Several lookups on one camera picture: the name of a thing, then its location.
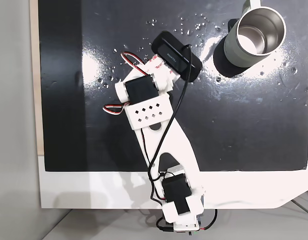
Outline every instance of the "stainless steel mug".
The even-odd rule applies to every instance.
[[[225,56],[233,65],[248,68],[279,48],[285,36],[286,24],[277,11],[261,6],[261,0],[247,0],[225,39]]]

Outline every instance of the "white table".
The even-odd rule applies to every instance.
[[[37,2],[31,1],[34,96],[42,208],[155,209],[146,172],[46,172],[42,119]],[[206,209],[272,209],[308,190],[308,165],[298,171],[202,172]]]

